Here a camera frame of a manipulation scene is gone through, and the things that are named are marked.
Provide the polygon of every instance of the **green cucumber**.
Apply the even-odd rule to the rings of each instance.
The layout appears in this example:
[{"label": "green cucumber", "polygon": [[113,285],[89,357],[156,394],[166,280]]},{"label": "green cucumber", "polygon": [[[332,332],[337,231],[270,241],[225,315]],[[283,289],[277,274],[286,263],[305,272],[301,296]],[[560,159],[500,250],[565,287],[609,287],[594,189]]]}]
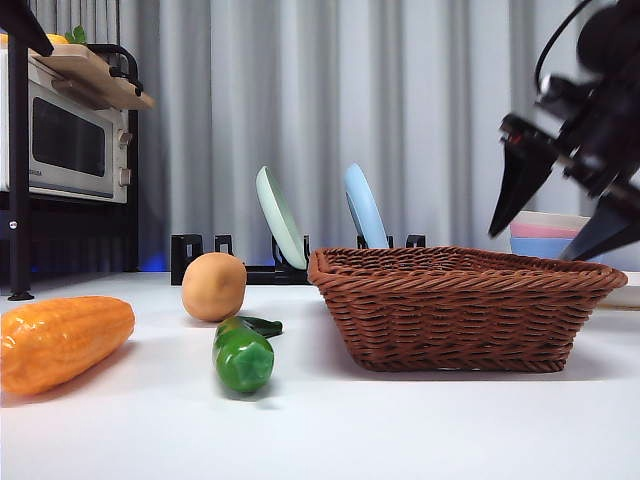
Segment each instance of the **green cucumber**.
[{"label": "green cucumber", "polygon": [[220,323],[213,342],[213,362],[222,383],[244,393],[264,386],[271,378],[274,360],[267,338],[281,333],[281,322],[255,317],[235,316]]}]

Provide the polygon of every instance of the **wooden cutting board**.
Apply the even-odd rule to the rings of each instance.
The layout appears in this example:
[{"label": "wooden cutting board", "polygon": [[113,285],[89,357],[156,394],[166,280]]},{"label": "wooden cutting board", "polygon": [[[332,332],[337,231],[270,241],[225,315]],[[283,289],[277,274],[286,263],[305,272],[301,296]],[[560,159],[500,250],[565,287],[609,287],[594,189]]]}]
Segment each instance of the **wooden cutting board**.
[{"label": "wooden cutting board", "polygon": [[126,79],[112,77],[109,64],[84,45],[55,45],[51,56],[34,54],[33,58],[63,77],[83,84],[119,110],[143,110],[155,105],[155,100],[144,92],[138,97],[136,87]]}]

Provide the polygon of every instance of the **microwave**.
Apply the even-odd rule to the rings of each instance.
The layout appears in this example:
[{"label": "microwave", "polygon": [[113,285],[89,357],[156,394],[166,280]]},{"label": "microwave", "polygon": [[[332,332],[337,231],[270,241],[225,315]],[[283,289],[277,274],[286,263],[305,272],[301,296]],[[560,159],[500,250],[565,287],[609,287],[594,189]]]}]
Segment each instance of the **microwave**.
[{"label": "microwave", "polygon": [[[126,203],[131,170],[127,112],[95,110],[67,96],[65,79],[29,58],[29,190]],[[8,51],[0,50],[0,191],[9,182]]]}]

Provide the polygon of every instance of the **basket rim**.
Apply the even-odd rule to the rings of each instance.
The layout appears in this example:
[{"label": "basket rim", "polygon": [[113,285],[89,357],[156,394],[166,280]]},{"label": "basket rim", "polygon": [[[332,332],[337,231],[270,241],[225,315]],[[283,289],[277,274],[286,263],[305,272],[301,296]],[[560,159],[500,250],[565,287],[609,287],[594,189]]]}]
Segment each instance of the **basket rim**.
[{"label": "basket rim", "polygon": [[[471,278],[495,278],[496,280],[501,279],[513,279],[517,278],[520,280],[525,279],[539,279],[541,276],[544,276],[549,281],[553,282],[555,280],[574,278],[578,279],[580,277],[595,277],[607,278],[609,285],[614,288],[619,288],[627,284],[628,278],[627,276],[608,265],[603,265],[599,263],[593,262],[583,262],[583,261],[565,261],[565,260],[551,260],[551,259],[542,259],[538,257],[527,257],[514,255],[511,253],[501,253],[501,252],[492,252],[488,250],[481,250],[477,248],[469,248],[469,247],[458,247],[458,246],[436,246],[436,247],[420,247],[427,248],[432,251],[450,251],[452,253],[468,253],[472,255],[480,255],[483,257],[505,260],[505,259],[517,259],[519,265],[514,265],[513,269],[487,269],[487,270],[421,270],[414,272],[407,271],[389,271],[389,270],[372,270],[369,275],[360,274],[360,275],[349,275],[344,273],[335,273],[327,271],[329,268],[329,263],[326,258],[326,253],[331,251],[361,251],[360,249],[355,248],[346,248],[346,247],[322,247],[314,250],[309,257],[309,267],[308,267],[308,275],[309,279],[313,283],[318,283],[323,280],[332,279],[334,281],[351,281],[356,279],[363,278],[380,278],[384,277],[389,281],[399,281],[399,280],[411,280],[419,281],[421,279],[427,280],[435,280],[442,278],[457,278],[460,280],[469,280]],[[384,250],[385,252],[392,253],[394,251],[399,250],[407,250],[407,248],[396,247],[389,249],[379,249]]]}]

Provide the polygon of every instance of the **brown wicker basket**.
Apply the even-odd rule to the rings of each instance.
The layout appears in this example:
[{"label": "brown wicker basket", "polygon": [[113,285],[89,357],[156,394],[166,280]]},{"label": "brown wicker basket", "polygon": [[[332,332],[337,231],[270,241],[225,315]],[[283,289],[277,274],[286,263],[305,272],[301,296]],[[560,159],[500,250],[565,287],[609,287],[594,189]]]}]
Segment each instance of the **brown wicker basket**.
[{"label": "brown wicker basket", "polygon": [[309,280],[369,370],[556,372],[593,308],[627,277],[458,247],[322,248]]}]

